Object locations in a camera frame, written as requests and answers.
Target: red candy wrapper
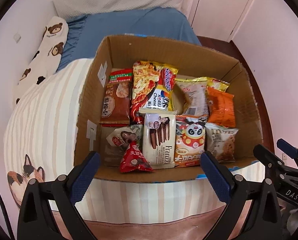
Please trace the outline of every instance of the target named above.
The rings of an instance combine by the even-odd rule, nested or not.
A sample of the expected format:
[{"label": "red candy wrapper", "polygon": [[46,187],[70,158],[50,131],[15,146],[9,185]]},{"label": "red candy wrapper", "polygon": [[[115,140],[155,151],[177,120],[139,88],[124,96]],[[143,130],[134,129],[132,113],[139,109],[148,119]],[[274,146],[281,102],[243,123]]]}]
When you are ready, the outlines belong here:
[{"label": "red candy wrapper", "polygon": [[129,144],[120,163],[120,172],[129,172],[134,170],[154,171],[143,156],[142,152],[140,152],[136,141],[132,141]]}]

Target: cat print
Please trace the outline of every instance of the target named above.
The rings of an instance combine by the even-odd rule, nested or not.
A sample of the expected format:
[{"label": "cat print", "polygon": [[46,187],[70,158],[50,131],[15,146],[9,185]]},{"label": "cat print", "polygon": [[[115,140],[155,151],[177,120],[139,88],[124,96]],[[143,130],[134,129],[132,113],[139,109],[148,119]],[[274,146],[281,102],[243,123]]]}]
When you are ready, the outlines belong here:
[{"label": "cat print", "polygon": [[28,155],[25,156],[25,164],[22,175],[15,171],[9,171],[7,174],[8,184],[18,208],[21,207],[22,198],[30,179],[36,179],[38,182],[45,181],[45,172],[42,167],[34,168]]}]

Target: cable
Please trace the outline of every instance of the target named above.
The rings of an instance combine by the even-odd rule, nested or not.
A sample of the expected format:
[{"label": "cable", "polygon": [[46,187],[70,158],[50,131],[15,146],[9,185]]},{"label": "cable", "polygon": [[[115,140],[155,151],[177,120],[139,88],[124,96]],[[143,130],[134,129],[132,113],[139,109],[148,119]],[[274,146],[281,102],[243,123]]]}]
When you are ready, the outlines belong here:
[{"label": "cable", "polygon": [[12,228],[11,228],[11,224],[10,224],[10,221],[9,221],[8,213],[7,213],[5,204],[3,203],[3,200],[1,198],[1,195],[0,195],[0,206],[1,206],[3,217],[4,217],[5,222],[6,222],[6,225],[7,225],[7,229],[8,229],[10,238],[11,238],[11,240],[15,240],[15,236],[13,234],[13,231],[12,231]]}]

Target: cardboard box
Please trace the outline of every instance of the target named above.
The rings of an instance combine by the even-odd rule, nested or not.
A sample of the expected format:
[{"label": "cardboard box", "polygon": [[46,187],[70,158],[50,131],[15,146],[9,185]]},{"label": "cardboard box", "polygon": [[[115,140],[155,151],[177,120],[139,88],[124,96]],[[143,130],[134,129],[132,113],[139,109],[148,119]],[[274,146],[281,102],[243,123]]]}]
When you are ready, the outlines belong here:
[{"label": "cardboard box", "polygon": [[[234,95],[236,127],[235,163],[228,167],[243,168],[255,160],[253,148],[262,144],[260,117],[250,87],[249,77],[241,63],[228,55],[190,43],[156,37],[117,35],[105,37],[87,75],[81,94],[78,116],[78,134],[74,164],[80,164],[89,153],[89,139],[86,138],[87,121],[97,124],[94,150],[100,150],[102,110],[105,88],[100,79],[108,76],[112,68],[131,68],[137,60],[151,60],[174,65],[179,76],[209,76],[230,83],[227,92]],[[174,93],[174,104],[181,111],[181,97]],[[203,171],[200,167],[186,167],[156,170],[154,173],[131,172],[121,174],[116,167],[101,166],[95,178],[129,182],[166,182],[195,179]]]}]

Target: instant noodle package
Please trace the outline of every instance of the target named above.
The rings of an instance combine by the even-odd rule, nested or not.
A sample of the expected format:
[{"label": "instant noodle package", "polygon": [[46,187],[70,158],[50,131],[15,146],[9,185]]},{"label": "instant noodle package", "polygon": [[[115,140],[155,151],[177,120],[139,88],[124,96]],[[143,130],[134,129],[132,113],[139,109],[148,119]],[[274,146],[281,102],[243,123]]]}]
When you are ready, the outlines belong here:
[{"label": "instant noodle package", "polygon": [[143,124],[139,108],[171,110],[171,93],[178,70],[171,65],[137,61],[133,65],[131,122]]}]

